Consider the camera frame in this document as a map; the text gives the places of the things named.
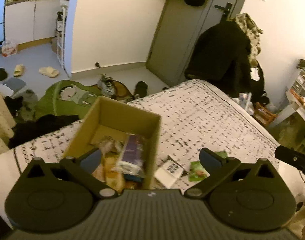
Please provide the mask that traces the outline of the beige bread snack packet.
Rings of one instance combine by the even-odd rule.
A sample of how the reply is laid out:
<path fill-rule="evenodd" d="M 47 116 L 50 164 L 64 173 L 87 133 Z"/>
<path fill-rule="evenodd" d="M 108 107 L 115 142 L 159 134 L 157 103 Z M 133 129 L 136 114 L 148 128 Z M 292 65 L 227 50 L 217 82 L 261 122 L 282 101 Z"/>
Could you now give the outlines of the beige bread snack packet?
<path fill-rule="evenodd" d="M 117 157 L 104 157 L 92 175 L 97 180 L 121 193 L 125 188 L 125 180 L 123 174 L 116 171 L 116 162 Z"/>

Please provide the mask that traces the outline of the purple snack package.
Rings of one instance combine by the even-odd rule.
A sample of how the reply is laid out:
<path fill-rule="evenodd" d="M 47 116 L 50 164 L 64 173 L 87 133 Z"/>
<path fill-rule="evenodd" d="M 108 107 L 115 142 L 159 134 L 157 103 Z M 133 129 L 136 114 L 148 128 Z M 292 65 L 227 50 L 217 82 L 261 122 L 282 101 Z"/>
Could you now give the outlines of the purple snack package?
<path fill-rule="evenodd" d="M 144 141 L 136 134 L 128 133 L 121 153 L 116 162 L 117 172 L 144 177 Z"/>

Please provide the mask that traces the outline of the green snack packet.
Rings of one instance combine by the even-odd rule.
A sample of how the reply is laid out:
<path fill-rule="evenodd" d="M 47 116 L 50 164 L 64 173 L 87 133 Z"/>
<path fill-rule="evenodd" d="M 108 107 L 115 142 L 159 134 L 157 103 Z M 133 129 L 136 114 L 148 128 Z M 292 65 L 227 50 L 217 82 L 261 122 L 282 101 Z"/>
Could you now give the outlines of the green snack packet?
<path fill-rule="evenodd" d="M 190 182 L 202 181 L 210 174 L 204 169 L 199 161 L 192 161 L 189 168 L 188 180 Z"/>

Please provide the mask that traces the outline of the round purple snack packet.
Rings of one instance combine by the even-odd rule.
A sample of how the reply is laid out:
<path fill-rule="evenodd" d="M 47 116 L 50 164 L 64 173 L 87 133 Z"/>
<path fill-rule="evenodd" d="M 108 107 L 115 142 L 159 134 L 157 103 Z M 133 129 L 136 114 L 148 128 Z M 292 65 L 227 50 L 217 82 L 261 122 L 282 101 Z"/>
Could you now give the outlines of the round purple snack packet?
<path fill-rule="evenodd" d="M 103 137 L 97 144 L 102 155 L 106 155 L 109 152 L 113 154 L 120 154 L 123 149 L 123 143 L 121 141 L 114 140 L 112 137 Z"/>

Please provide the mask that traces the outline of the black white snack packet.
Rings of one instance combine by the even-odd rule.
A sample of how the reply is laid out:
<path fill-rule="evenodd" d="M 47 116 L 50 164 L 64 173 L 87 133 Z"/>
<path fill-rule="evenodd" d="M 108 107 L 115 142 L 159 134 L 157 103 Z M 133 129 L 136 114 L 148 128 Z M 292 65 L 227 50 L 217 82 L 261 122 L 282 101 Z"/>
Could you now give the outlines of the black white snack packet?
<path fill-rule="evenodd" d="M 154 178 L 170 189 L 184 174 L 185 169 L 169 155 L 154 173 Z"/>

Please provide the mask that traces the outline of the brown cardboard box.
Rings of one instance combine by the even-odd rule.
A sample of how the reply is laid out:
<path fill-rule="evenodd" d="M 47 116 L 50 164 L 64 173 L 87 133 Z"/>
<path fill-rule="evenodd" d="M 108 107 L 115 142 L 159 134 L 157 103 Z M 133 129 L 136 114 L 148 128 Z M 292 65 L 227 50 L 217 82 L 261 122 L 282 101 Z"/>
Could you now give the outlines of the brown cardboard box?
<path fill-rule="evenodd" d="M 144 137 L 145 177 L 142 188 L 152 187 L 159 146 L 161 116 L 106 97 L 98 98 L 85 115 L 63 156 L 80 157 L 93 149 L 104 137 L 120 142 L 127 134 Z"/>

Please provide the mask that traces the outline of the white patterned bed cover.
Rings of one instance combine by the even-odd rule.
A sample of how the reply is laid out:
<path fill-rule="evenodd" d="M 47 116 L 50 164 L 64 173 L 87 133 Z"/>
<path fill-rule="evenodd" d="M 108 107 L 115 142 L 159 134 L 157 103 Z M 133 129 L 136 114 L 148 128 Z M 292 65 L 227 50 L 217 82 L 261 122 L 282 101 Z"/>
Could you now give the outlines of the white patterned bed cover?
<path fill-rule="evenodd" d="M 225 151 L 245 163 L 268 158 L 298 201 L 305 198 L 305 178 L 274 157 L 278 142 L 254 118 L 221 90 L 201 80 L 184 82 L 163 92 L 135 100 L 132 106 L 161 116 L 156 161 L 168 156 L 183 167 L 196 160 L 203 147 Z M 73 139 L 80 121 L 0 154 L 0 215 L 4 202 L 33 157 L 57 162 Z"/>

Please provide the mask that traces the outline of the white desk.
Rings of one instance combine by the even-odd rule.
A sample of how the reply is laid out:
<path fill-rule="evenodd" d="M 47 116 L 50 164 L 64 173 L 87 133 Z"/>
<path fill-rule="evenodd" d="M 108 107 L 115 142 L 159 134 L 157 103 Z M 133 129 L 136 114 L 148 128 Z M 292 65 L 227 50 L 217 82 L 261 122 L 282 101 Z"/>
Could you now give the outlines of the white desk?
<path fill-rule="evenodd" d="M 278 126 L 281 122 L 289 118 L 294 113 L 297 113 L 305 122 L 305 110 L 303 105 L 299 102 L 299 100 L 297 100 L 295 92 L 290 89 L 286 92 L 286 96 L 289 101 L 289 105 L 286 106 L 279 114 L 277 114 L 274 121 L 267 126 L 268 131 Z"/>

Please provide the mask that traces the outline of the orange basket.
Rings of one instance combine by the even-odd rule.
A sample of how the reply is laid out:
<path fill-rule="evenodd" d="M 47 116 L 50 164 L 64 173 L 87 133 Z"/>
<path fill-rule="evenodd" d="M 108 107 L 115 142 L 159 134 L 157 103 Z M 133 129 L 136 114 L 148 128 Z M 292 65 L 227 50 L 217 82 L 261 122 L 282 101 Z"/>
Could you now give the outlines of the orange basket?
<path fill-rule="evenodd" d="M 262 106 L 259 102 L 255 104 L 255 112 L 254 112 L 254 119 L 259 122 L 263 127 L 267 127 L 271 124 L 275 118 L 276 114 L 271 113 L 268 109 Z"/>

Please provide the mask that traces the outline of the green cartoon rug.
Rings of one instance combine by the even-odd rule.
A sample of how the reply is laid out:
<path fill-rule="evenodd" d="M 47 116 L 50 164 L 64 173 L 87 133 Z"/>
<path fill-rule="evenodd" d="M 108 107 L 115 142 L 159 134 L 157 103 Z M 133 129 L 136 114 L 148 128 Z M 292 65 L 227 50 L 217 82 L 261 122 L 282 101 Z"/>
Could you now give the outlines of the green cartoon rug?
<path fill-rule="evenodd" d="M 97 86 L 84 86 L 79 82 L 62 80 L 50 86 L 35 107 L 35 118 L 45 115 L 77 115 L 80 119 L 101 96 Z"/>

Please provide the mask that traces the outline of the small drawer organizer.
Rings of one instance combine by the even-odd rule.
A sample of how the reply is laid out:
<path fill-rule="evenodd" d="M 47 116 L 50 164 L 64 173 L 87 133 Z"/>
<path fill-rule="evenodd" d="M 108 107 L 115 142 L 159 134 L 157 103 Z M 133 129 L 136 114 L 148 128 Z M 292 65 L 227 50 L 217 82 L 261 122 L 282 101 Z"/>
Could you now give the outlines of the small drawer organizer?
<path fill-rule="evenodd" d="M 300 96 L 305 97 L 305 71 L 298 69 L 291 88 Z"/>

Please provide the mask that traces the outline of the black coat on rack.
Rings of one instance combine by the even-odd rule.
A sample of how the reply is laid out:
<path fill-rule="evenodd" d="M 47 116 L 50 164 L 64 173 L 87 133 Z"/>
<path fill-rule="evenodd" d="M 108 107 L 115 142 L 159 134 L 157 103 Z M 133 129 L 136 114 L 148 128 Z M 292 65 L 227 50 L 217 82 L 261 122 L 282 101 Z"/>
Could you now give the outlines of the black coat on rack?
<path fill-rule="evenodd" d="M 205 80 L 232 98 L 249 92 L 261 97 L 263 72 L 258 81 L 251 78 L 250 52 L 250 39 L 235 22 L 219 23 L 199 36 L 185 78 Z"/>

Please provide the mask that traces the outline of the grey door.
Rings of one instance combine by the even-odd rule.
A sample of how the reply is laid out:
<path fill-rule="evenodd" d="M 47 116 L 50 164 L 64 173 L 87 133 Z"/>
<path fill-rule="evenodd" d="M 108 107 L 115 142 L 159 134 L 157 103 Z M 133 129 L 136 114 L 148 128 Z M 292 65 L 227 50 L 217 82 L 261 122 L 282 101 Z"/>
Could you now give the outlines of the grey door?
<path fill-rule="evenodd" d="M 182 82 L 198 37 L 241 12 L 245 0 L 206 0 L 200 7 L 166 0 L 146 68 L 168 86 Z"/>

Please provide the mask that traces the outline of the white kitchen cabinet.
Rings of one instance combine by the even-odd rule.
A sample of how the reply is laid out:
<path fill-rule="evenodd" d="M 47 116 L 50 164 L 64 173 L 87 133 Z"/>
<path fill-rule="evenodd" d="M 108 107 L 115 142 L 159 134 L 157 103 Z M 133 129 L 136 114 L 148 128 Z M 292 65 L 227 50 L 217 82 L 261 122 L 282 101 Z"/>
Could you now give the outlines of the white kitchen cabinet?
<path fill-rule="evenodd" d="M 55 36 L 61 0 L 26 1 L 5 7 L 5 40 L 23 44 Z"/>

